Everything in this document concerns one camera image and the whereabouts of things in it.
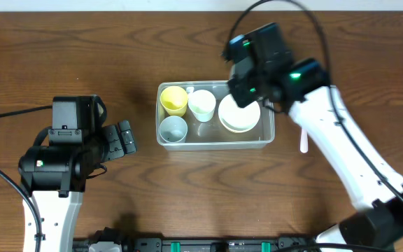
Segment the cream plastic cup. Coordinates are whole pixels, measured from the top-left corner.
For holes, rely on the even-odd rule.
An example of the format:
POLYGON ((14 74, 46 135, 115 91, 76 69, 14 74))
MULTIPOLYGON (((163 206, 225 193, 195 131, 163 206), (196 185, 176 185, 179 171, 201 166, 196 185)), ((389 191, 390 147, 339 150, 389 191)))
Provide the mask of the cream plastic cup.
POLYGON ((198 90, 188 96, 188 106, 195 118, 205 123, 213 117, 216 99, 208 90, 198 90))

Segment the white plastic fork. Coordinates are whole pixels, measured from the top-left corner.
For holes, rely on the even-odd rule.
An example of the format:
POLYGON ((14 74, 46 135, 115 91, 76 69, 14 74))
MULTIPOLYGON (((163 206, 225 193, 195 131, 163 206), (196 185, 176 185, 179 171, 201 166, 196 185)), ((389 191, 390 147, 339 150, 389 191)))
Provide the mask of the white plastic fork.
POLYGON ((299 150, 301 153, 307 153, 309 151, 308 133, 304 128, 302 128, 300 134, 299 150))

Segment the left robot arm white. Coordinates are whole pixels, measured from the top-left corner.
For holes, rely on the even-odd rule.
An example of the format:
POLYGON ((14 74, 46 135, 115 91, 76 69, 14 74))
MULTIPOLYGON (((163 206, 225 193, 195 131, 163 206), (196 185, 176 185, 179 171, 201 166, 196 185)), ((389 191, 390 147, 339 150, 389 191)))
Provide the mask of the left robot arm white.
POLYGON ((20 158, 21 186, 28 195, 24 207, 24 251, 70 251, 83 193, 94 170, 105 162, 136 152, 131 126, 78 129, 48 128, 47 146, 37 139, 20 158))

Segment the grey plastic cup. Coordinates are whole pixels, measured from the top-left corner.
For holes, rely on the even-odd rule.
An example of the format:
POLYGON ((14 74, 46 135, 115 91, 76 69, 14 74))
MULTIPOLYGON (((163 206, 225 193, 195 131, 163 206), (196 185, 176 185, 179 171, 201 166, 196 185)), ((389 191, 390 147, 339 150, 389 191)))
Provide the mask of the grey plastic cup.
POLYGON ((166 143, 184 143, 188 134, 188 125, 181 117, 172 115, 160 123, 159 134, 166 143))

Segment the white plastic bowl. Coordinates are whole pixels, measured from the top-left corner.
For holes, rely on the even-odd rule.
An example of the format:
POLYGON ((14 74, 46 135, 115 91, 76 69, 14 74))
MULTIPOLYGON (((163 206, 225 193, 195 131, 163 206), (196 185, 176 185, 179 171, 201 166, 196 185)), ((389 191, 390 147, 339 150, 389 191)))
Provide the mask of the white plastic bowl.
POLYGON ((224 97, 218 107, 220 121, 224 120, 229 125, 237 128, 257 124, 260 120, 260 106, 254 101, 245 108, 239 108, 231 94, 224 97))

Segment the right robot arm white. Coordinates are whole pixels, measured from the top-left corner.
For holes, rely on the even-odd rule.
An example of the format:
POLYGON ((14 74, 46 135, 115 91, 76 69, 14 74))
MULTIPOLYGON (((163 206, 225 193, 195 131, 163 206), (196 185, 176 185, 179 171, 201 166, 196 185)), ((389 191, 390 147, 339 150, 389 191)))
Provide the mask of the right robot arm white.
POLYGON ((372 146, 319 62, 237 59, 228 85, 240 107, 259 98, 280 104, 343 183, 357 212, 318 234, 316 247, 391 251, 403 238, 403 176, 372 146))

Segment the yellow plastic bowl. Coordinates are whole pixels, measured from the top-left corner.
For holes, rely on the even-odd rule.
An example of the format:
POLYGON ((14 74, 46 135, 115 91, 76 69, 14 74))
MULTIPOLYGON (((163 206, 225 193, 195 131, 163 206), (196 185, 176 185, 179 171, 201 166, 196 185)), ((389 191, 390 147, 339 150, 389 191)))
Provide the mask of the yellow plastic bowl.
POLYGON ((224 120, 221 120, 220 122, 228 131, 233 132, 233 133, 237 133, 237 134, 248 132, 248 131, 252 130, 256 126, 256 124, 252 124, 252 125, 246 126, 245 128, 237 128, 237 127, 233 127, 233 126, 229 125, 224 120))

